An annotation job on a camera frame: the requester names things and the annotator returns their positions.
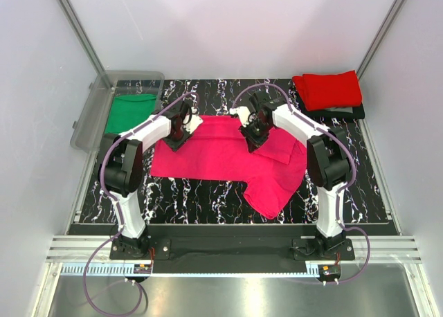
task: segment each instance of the white panel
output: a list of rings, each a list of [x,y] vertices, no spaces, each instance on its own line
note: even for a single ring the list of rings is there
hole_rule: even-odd
[[[443,311],[442,0],[408,0],[361,86],[400,224]]]
[[[393,0],[71,0],[106,69],[289,78],[357,69]]]
[[[69,139],[96,73],[56,0],[0,0],[0,306],[26,316],[85,154]]]

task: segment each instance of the folded red cloth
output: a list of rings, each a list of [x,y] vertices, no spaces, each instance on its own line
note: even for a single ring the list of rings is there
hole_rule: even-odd
[[[244,197],[268,219],[277,217],[305,175],[306,148],[283,129],[248,152],[240,121],[229,116],[202,116],[203,123],[177,152],[156,144],[150,174],[202,180],[243,181]]]
[[[338,75],[303,74],[292,77],[308,111],[331,107],[357,107],[362,96],[355,71]]]

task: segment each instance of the folded green cloth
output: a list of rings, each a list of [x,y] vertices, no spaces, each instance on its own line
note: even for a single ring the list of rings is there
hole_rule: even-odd
[[[154,111],[156,98],[152,94],[115,97],[109,111],[105,133],[119,134],[142,123]]]

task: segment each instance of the purple cable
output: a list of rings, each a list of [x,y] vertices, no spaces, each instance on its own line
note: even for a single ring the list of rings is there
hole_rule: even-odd
[[[366,267],[368,266],[368,264],[369,264],[369,259],[370,259],[370,256],[371,256],[371,245],[370,245],[370,241],[369,241],[369,237],[368,237],[368,234],[366,234],[366,232],[363,230],[363,229],[361,229],[361,228],[359,228],[359,227],[349,227],[349,228],[346,228],[345,227],[345,225],[343,224],[343,222],[341,221],[341,219],[340,219],[340,192],[342,192],[344,189],[347,189],[347,188],[349,188],[352,184],[354,184],[354,182],[355,182],[355,180],[356,180],[356,173],[357,173],[357,171],[356,171],[356,166],[355,166],[355,162],[354,162],[354,159],[352,158],[352,155],[351,155],[351,152],[346,148],[346,146],[344,146],[344,144],[342,143],[342,142],[340,142],[338,139],[337,139],[337,137],[335,137],[334,135],[332,135],[330,132],[328,132],[328,131],[326,131],[326,130],[324,130],[324,129],[322,129],[322,128],[316,128],[315,127],[315,124],[313,124],[310,120],[307,120],[303,115],[300,115],[296,110],[293,110],[292,109],[292,106],[291,106],[291,102],[289,101],[289,96],[287,95],[287,93],[281,88],[281,87],[279,87],[278,85],[275,85],[275,84],[268,84],[268,83],[259,83],[259,84],[254,84],[254,85],[251,85],[251,86],[249,86],[249,87],[246,87],[242,92],[240,92],[239,93],[239,95],[236,97],[236,99],[234,100],[234,102],[233,102],[233,108],[235,108],[235,106],[236,106],[236,104],[237,104],[237,101],[240,99],[240,97],[242,96],[242,95],[244,95],[247,91],[249,91],[249,90],[251,90],[251,89],[254,89],[255,87],[274,87],[275,89],[277,89],[285,98],[286,98],[286,103],[287,103],[287,105],[288,105],[288,108],[289,108],[289,111],[293,114],[293,115],[295,115],[295,116],[297,116],[299,119],[301,119],[303,122],[305,122],[306,124],[308,124],[310,127],[313,127],[314,129],[316,129],[316,130],[318,130],[319,132],[321,132],[322,134],[325,134],[326,136],[328,136],[330,139],[332,139],[335,143],[337,143],[338,144],[338,146],[346,153],[346,157],[349,159],[349,163],[350,163],[350,165],[351,165],[351,171],[352,171],[352,177],[351,177],[351,179],[350,179],[350,181],[349,182],[347,182],[343,187],[341,187],[341,188],[339,188],[338,190],[337,190],[337,202],[336,202],[336,211],[335,211],[335,214],[336,214],[336,220],[337,220],[337,222],[338,222],[338,224],[339,224],[339,226],[344,230],[344,231],[346,231],[346,232],[350,232],[351,230],[357,230],[357,231],[359,231],[364,237],[365,237],[365,239],[366,239],[366,244],[368,245],[368,254],[366,255],[366,261],[365,261],[365,264],[363,265],[363,267],[360,269],[360,271],[356,274],[356,275],[354,275],[354,276],[352,276],[351,278],[349,278],[349,279],[345,279],[345,280],[341,280],[340,282],[341,283],[347,283],[347,282],[350,282],[350,281],[353,281],[353,280],[355,280],[355,279],[357,279],[362,273],[363,273],[363,271],[366,269]],[[304,284],[313,284],[312,282],[300,282],[300,283],[304,283]]]
[[[94,304],[94,302],[92,302],[91,296],[89,296],[88,289],[87,289],[87,286],[86,286],[86,273],[87,273],[87,270],[89,268],[90,263],[92,262],[92,259],[98,253],[98,251],[100,251],[101,248],[103,248],[105,245],[107,245],[108,243],[114,241],[117,237],[119,237],[121,235],[121,233],[123,232],[123,229],[125,227],[125,218],[123,217],[123,212],[122,212],[121,205],[118,202],[117,197],[115,195],[113,195],[112,193],[110,193],[110,191],[108,191],[108,189],[106,188],[106,185],[105,185],[105,168],[106,168],[106,165],[108,164],[109,159],[111,158],[112,152],[116,149],[116,147],[123,140],[125,140],[126,138],[134,135],[135,133],[139,132],[143,128],[147,127],[150,123],[154,122],[159,116],[161,116],[163,113],[165,113],[165,111],[167,111],[169,108],[171,108],[176,103],[178,103],[178,101],[184,99],[186,96],[195,96],[197,104],[200,102],[200,97],[199,97],[199,94],[197,92],[191,91],[191,92],[186,92],[186,93],[182,94],[176,100],[171,102],[168,106],[166,106],[164,109],[162,109],[157,115],[155,115],[155,117],[152,120],[147,120],[142,125],[138,126],[136,129],[132,130],[131,132],[129,132],[127,134],[125,134],[124,136],[121,136],[116,142],[114,142],[114,144],[111,145],[111,147],[109,148],[109,150],[105,154],[105,158],[103,159],[103,164],[102,164],[102,167],[101,167],[101,170],[100,170],[100,185],[102,187],[103,192],[110,199],[112,199],[113,201],[116,202],[116,209],[117,209],[118,216],[120,217],[121,226],[120,226],[120,230],[113,237],[107,239],[105,242],[103,242],[101,245],[99,245],[99,247],[92,253],[91,257],[88,259],[88,262],[86,263],[86,266],[85,266],[84,271],[83,271],[83,292],[84,292],[84,295],[86,296],[86,299],[87,299],[88,303],[91,305],[91,307],[96,312],[98,312],[99,314],[102,314],[104,316],[108,316],[108,317],[127,317],[127,316],[132,315],[138,309],[138,307],[140,306],[142,295],[143,295],[143,288],[142,288],[142,286],[139,283],[135,282],[135,284],[138,287],[138,290],[140,291],[140,298],[138,299],[138,302],[137,302],[136,306],[130,312],[127,312],[126,314],[115,315],[115,314],[109,314],[109,313],[101,310],[99,307],[97,307]]]

